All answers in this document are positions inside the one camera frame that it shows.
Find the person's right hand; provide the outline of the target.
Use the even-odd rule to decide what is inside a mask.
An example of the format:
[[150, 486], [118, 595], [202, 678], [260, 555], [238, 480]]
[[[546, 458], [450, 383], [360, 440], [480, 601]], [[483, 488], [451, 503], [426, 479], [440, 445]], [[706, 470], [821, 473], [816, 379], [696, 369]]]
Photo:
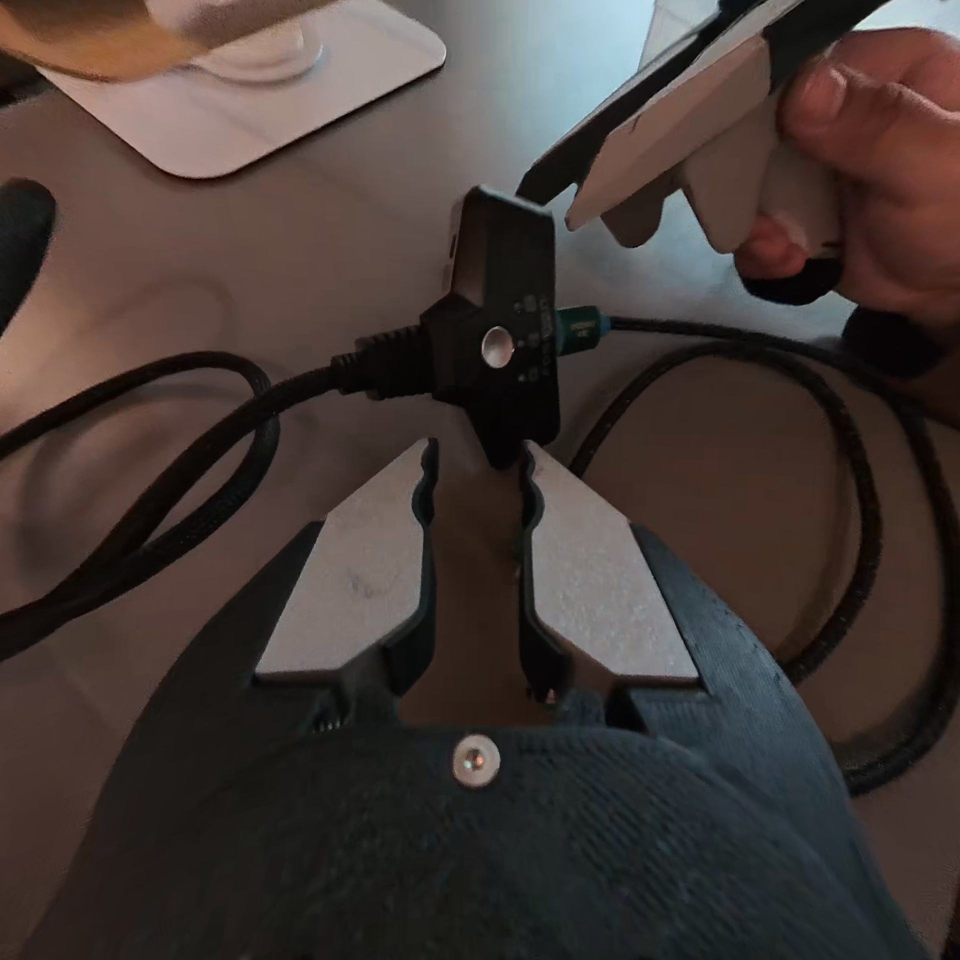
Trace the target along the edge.
[[801, 69], [777, 126], [837, 177], [844, 351], [957, 426], [958, 39], [852, 31]]

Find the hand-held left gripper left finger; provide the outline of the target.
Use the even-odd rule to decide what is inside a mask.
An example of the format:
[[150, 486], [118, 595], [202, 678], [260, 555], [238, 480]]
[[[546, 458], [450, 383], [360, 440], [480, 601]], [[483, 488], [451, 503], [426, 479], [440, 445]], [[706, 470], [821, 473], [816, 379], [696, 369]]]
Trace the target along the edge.
[[327, 514], [254, 677], [270, 684], [382, 684], [395, 697], [430, 665], [436, 438], [421, 438]]

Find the black display with white stand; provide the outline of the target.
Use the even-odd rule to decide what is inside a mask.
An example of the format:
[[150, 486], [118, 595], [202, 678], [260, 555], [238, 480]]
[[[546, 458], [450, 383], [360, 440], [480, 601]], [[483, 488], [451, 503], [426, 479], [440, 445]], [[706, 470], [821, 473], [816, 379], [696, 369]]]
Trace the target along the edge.
[[438, 35], [378, 1], [3, 1], [2, 54], [159, 171], [263, 160], [439, 70]]

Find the dark rounded object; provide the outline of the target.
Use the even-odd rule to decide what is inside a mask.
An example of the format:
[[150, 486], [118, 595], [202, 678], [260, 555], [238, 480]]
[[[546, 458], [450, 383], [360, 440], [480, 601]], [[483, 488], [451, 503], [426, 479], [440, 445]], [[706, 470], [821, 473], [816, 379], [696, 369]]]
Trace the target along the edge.
[[42, 270], [58, 205], [51, 192], [28, 178], [1, 186], [1, 333], [5, 333]]

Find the black hdmi cable green plugs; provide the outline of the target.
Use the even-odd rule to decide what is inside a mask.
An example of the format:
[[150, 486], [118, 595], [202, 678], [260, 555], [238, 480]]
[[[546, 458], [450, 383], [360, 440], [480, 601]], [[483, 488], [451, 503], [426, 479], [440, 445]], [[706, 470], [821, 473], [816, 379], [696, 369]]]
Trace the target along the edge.
[[702, 358], [768, 369], [804, 390], [821, 409], [836, 448], [846, 461], [856, 497], [859, 539], [849, 581], [820, 630], [798, 653], [778, 662], [794, 685], [812, 677], [839, 648], [870, 599], [883, 553], [882, 502], [858, 425], [842, 396], [808, 361], [841, 374], [880, 399], [898, 422], [925, 492], [939, 556], [941, 632], [929, 670], [900, 719], [889, 718], [885, 745], [859, 742], [832, 745], [847, 794], [872, 795], [913, 770], [942, 741], [959, 701], [959, 529], [958, 509], [930, 437], [928, 413], [912, 400], [883, 386], [862, 361], [811, 342], [716, 322], [678, 318], [610, 317], [593, 305], [560, 308], [556, 313], [558, 357], [595, 350], [612, 332], [699, 339], [674, 350], [630, 379], [599, 415], [574, 453], [569, 469], [583, 478], [594, 457], [629, 408], [661, 378]]

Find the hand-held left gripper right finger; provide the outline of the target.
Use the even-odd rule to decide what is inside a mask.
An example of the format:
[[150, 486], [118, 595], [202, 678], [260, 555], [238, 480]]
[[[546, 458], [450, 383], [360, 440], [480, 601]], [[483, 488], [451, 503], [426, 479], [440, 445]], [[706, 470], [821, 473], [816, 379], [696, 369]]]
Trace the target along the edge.
[[534, 701], [697, 689], [699, 671], [627, 516], [531, 440], [520, 479], [519, 657]]

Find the black hdmi switch box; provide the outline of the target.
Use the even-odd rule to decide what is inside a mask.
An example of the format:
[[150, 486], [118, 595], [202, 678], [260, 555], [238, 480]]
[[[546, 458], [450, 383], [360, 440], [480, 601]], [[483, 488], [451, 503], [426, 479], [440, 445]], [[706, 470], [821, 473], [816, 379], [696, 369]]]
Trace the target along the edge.
[[446, 294], [420, 318], [432, 397], [466, 414], [488, 464], [556, 439], [560, 400], [555, 224], [492, 188], [462, 198]]

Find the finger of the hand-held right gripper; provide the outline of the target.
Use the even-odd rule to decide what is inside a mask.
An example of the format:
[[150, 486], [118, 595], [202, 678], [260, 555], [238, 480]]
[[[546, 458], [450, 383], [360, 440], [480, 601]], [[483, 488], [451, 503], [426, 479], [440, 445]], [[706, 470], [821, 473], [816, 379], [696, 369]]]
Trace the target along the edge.
[[636, 72], [534, 162], [516, 196], [544, 206], [569, 186], [582, 184], [614, 130], [796, 6], [791, 1], [654, 2]]
[[713, 63], [678, 78], [604, 140], [565, 224], [596, 219], [610, 231], [656, 231], [678, 167], [758, 107], [770, 90], [765, 39], [746, 39]]

